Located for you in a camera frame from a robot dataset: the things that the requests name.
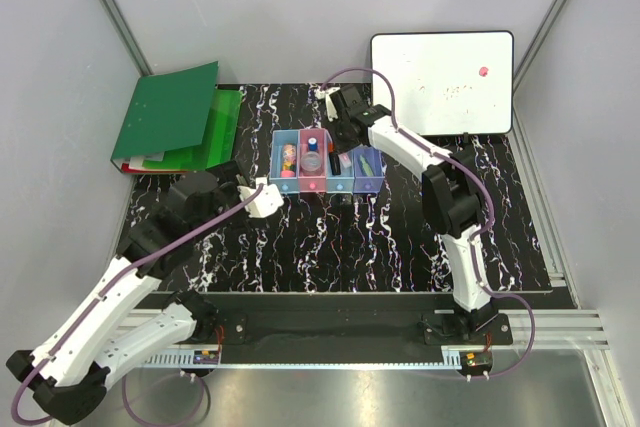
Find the pink purple pen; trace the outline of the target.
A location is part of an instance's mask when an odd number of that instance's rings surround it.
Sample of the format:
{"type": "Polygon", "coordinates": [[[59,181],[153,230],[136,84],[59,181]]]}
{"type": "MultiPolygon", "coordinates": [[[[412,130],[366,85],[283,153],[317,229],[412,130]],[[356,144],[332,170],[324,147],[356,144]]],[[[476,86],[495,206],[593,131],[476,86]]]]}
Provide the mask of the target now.
{"type": "Polygon", "coordinates": [[[345,169],[350,169],[352,167],[351,157],[348,153],[342,153],[339,155],[339,160],[341,166],[345,169]]]}

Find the orange cap black marker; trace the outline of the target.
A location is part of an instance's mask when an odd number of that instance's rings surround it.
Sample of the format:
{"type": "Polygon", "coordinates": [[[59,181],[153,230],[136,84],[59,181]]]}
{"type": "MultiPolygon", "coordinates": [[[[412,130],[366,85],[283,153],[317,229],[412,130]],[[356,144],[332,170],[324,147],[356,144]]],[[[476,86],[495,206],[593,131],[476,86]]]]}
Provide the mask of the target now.
{"type": "Polygon", "coordinates": [[[328,158],[332,176],[339,176],[341,174],[341,164],[339,160],[339,154],[335,151],[334,144],[330,142],[328,144],[328,158]]]}

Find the green stapler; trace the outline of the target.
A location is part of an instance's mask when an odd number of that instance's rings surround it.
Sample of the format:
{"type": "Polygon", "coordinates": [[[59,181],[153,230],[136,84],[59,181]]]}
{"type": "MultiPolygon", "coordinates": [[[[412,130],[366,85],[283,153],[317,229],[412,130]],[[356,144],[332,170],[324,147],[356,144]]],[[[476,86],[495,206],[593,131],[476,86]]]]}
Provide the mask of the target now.
{"type": "Polygon", "coordinates": [[[358,157],[358,161],[359,161],[359,165],[362,171],[362,174],[366,177],[373,177],[374,176],[374,171],[371,167],[371,165],[368,163],[367,159],[365,156],[360,155],[358,157]]]}

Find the pink plastic drawer box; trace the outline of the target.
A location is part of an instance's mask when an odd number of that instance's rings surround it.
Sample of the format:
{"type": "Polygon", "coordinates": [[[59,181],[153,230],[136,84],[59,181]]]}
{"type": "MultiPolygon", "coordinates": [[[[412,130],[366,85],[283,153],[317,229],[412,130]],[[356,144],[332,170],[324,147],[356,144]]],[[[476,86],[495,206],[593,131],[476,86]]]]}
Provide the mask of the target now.
{"type": "Polygon", "coordinates": [[[327,189],[327,158],[326,158],[326,130],[323,128],[311,128],[301,129],[299,131],[299,146],[298,146],[298,177],[299,188],[301,192],[325,192],[327,189]],[[301,155],[308,152],[307,140],[309,137],[316,137],[318,139],[319,148],[318,152],[323,158],[323,171],[317,175],[304,175],[301,172],[300,160],[301,155]]]}

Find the blue white glue bottle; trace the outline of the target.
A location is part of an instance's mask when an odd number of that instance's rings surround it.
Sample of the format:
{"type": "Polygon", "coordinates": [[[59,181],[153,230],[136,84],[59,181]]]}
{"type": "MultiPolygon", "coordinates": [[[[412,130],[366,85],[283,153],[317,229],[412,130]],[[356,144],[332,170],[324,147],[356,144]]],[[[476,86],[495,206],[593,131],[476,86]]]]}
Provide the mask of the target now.
{"type": "Polygon", "coordinates": [[[316,137],[309,137],[307,140],[307,147],[310,152],[317,152],[319,148],[318,139],[316,137]]]}

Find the purple plastic drawer box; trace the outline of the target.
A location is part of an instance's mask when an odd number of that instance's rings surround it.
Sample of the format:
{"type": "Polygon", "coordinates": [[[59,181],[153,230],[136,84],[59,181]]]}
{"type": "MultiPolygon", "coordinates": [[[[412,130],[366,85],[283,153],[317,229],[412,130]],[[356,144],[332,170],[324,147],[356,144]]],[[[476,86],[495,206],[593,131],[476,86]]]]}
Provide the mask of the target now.
{"type": "Polygon", "coordinates": [[[384,172],[382,166],[381,152],[372,147],[361,146],[353,151],[353,160],[355,161],[355,182],[353,192],[355,194],[377,194],[384,181],[384,172]],[[358,157],[363,155],[371,165],[374,176],[366,177],[362,174],[358,157]]]}

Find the round clear plastic container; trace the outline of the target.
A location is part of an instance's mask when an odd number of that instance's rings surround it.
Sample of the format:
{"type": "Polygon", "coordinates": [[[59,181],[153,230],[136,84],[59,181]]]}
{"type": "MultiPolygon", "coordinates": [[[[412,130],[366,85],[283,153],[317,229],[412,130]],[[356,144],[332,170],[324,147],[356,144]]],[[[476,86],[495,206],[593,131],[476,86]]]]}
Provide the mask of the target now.
{"type": "Polygon", "coordinates": [[[304,175],[317,175],[323,171],[323,158],[318,151],[308,151],[301,155],[301,172],[304,175]]]}

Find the pink crayon tube case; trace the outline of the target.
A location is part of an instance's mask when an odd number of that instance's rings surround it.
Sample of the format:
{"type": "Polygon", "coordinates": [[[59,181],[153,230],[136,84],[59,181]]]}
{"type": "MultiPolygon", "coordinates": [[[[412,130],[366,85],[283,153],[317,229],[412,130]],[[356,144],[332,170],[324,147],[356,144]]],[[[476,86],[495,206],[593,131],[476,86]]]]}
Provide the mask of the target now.
{"type": "Polygon", "coordinates": [[[282,178],[297,176],[297,146],[295,144],[287,143],[282,147],[280,176],[282,178]]]}

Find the white whiteboard black frame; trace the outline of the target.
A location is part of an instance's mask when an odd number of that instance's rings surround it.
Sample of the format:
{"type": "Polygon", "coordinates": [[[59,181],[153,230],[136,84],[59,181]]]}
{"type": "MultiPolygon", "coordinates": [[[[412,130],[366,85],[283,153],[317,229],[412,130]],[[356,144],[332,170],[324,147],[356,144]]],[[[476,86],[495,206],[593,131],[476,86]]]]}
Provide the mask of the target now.
{"type": "Polygon", "coordinates": [[[507,30],[384,33],[371,39],[372,100],[426,137],[508,133],[514,36],[507,30]],[[479,69],[486,66],[486,77],[479,69]]]}

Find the light blue end drawer box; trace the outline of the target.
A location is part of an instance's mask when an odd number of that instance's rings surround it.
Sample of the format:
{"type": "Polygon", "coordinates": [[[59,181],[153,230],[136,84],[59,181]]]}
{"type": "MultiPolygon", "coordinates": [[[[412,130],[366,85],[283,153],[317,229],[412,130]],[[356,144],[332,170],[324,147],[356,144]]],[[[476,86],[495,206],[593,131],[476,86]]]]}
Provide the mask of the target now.
{"type": "Polygon", "coordinates": [[[271,147],[271,164],[269,171],[269,180],[271,184],[275,184],[283,195],[298,194],[299,177],[298,177],[298,146],[299,133],[297,130],[276,130],[272,136],[271,147]],[[281,172],[281,151],[284,144],[292,143],[297,146],[297,176],[292,178],[282,178],[281,172]]]}

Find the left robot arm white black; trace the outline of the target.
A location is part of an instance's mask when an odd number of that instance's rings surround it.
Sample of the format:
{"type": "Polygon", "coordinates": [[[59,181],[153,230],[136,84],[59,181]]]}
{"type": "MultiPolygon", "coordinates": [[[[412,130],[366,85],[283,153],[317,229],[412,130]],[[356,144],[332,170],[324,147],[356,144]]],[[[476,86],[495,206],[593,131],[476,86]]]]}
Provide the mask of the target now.
{"type": "Polygon", "coordinates": [[[220,226],[244,227],[282,204],[277,188],[248,185],[234,161],[175,182],[163,201],[119,242],[108,268],[63,325],[33,350],[17,350],[6,366],[20,386],[15,422],[73,425],[91,414],[131,370],[164,348],[208,342],[221,334],[218,309],[194,291],[174,294],[155,318],[120,337],[113,334],[147,295],[191,257],[194,242],[220,226]],[[25,392],[45,412],[40,421],[19,412],[25,392]]]}

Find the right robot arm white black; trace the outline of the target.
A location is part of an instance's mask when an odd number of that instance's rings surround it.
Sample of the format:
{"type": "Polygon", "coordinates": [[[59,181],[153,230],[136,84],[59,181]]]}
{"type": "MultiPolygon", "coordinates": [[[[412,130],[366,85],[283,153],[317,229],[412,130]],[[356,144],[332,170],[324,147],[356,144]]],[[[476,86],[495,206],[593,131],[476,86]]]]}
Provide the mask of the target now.
{"type": "Polygon", "coordinates": [[[498,311],[489,293],[482,255],[486,190],[473,170],[473,153],[469,148],[452,153],[396,126],[389,109],[369,104],[354,85],[332,88],[325,105],[324,126],[336,151],[372,147],[420,181],[423,216],[442,238],[455,302],[454,312],[432,330],[442,340],[480,341],[498,311]]]}

